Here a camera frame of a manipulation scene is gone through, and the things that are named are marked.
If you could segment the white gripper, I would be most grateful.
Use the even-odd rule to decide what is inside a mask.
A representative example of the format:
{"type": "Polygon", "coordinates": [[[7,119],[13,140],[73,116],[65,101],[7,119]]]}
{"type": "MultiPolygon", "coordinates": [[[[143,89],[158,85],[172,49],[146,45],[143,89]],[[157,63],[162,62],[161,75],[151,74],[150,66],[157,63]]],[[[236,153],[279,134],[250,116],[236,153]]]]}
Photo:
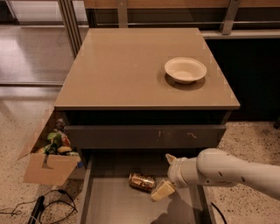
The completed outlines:
{"type": "Polygon", "coordinates": [[[159,185],[152,191],[150,195],[151,199],[154,201],[162,200],[163,198],[173,194],[175,192],[175,187],[188,187],[188,184],[183,179],[183,175],[181,172],[182,164],[186,161],[186,158],[176,158],[169,153],[165,154],[165,158],[169,164],[167,176],[171,182],[169,180],[163,179],[159,183],[159,185]]]}

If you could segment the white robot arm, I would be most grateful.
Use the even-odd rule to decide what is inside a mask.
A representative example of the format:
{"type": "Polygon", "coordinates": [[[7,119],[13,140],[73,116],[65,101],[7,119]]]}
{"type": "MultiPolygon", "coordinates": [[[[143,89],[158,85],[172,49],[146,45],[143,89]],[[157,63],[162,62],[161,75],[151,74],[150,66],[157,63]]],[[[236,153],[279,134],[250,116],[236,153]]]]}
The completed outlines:
{"type": "Polygon", "coordinates": [[[165,155],[168,179],[162,180],[151,193],[154,201],[189,186],[231,186],[243,184],[280,200],[280,167],[248,162],[223,150],[208,148],[197,157],[165,155]]]}

